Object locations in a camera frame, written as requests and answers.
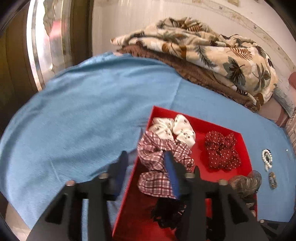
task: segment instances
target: folded blanket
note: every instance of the folded blanket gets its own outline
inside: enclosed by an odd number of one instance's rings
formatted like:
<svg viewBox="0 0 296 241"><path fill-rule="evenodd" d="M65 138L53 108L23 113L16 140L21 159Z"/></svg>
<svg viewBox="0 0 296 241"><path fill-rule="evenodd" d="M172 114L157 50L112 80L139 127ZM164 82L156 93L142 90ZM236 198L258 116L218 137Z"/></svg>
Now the folded blanket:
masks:
<svg viewBox="0 0 296 241"><path fill-rule="evenodd" d="M191 18L166 18L111 42L121 47L140 43L211 70L220 83L246 92L253 104L266 103L278 81L270 57L254 41L217 34Z"/></svg>
<svg viewBox="0 0 296 241"><path fill-rule="evenodd" d="M256 112L261 107L259 101L257 101L257 105L254 105L249 96L243 94L242 92L236 92L235 90L220 84L216 80L212 71L199 67L184 59L177 58L167 53L152 51L139 45L129 45L118 50L118 52L130 53L135 57L153 58L162 61L173 67L184 79L224 95L225 97L247 107L253 112Z"/></svg>

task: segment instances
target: blue bedsheet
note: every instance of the blue bedsheet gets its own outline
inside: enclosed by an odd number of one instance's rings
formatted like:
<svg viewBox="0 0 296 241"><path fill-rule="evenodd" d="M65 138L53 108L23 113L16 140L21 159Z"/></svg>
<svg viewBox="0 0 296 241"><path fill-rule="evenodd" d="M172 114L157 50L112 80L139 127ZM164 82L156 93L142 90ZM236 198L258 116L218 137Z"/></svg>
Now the blue bedsheet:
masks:
<svg viewBox="0 0 296 241"><path fill-rule="evenodd" d="M258 217L290 219L296 164L284 131L234 101L185 81L162 62L129 54L105 53L68 68L17 112L0 142L0 191L32 228L67 180L92 179L122 150L129 152L130 171L153 105L240 132L253 169L263 178ZM265 148L273 155L278 181L274 190L261 159ZM119 205L120 199L109 203L112 223Z"/></svg>

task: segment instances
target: white wall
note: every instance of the white wall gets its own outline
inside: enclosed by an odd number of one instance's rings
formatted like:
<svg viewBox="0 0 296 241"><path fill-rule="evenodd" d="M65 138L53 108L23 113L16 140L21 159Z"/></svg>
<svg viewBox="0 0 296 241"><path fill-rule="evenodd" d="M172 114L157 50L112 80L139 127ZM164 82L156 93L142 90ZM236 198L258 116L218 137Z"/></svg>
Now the white wall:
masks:
<svg viewBox="0 0 296 241"><path fill-rule="evenodd" d="M296 42L277 13L264 0L95 0L93 51L115 50L110 39L166 17L190 16L214 31L253 39L270 55L276 70L289 76L295 70Z"/></svg>

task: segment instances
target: screw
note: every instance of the screw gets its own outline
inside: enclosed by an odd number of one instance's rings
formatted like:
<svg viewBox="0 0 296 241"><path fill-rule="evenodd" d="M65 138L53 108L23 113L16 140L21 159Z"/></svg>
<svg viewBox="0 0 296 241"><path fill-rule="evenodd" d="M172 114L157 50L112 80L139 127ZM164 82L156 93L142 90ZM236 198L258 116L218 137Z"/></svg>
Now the screw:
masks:
<svg viewBox="0 0 296 241"><path fill-rule="evenodd" d="M109 174L107 172L103 172L99 175L99 179L106 179L109 177Z"/></svg>
<svg viewBox="0 0 296 241"><path fill-rule="evenodd" d="M66 181L66 186L69 186L69 187L72 187L76 184L76 182L74 180L69 180L69 181Z"/></svg>
<svg viewBox="0 0 296 241"><path fill-rule="evenodd" d="M226 186L226 185L228 185L228 182L227 182L225 179L220 179L220 180L218 181L218 183L219 183L219 185L221 185L221 186Z"/></svg>
<svg viewBox="0 0 296 241"><path fill-rule="evenodd" d="M195 174L192 173L192 172L186 172L185 173L185 178L188 178L188 179L195 178Z"/></svg>

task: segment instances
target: red tray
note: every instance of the red tray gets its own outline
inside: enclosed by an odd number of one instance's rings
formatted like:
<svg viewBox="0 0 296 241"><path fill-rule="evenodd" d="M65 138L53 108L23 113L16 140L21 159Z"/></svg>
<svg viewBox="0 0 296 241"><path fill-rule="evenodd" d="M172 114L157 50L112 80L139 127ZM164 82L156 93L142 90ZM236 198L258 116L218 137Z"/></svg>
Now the red tray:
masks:
<svg viewBox="0 0 296 241"><path fill-rule="evenodd" d="M152 125L154 117L175 118L177 114L180 113L154 106L146 130ZM229 180L236 175L247 176L252 171L249 154L240 133L192 116L183 115L190 122L196 135L196 143L191 149L191 157L194 159L195 165L199 167L200 176L203 180L212 182L217 182L219 179ZM232 132L234 133L237 140L235 149L238 152L242 163L240 167L227 172L223 170L213 170L208 167L208 154L205 150L205 135L209 131L218 131L224 136L227 136ZM113 240L115 241L176 240L174 231L169 228L160 229L158 223L153 222L150 218L151 211L158 198L141 193L137 187L140 174L146 171L147 169L139 162L139 158L137 158L114 225ZM207 216L211 217L210 200L206 199L206 203Z"/></svg>

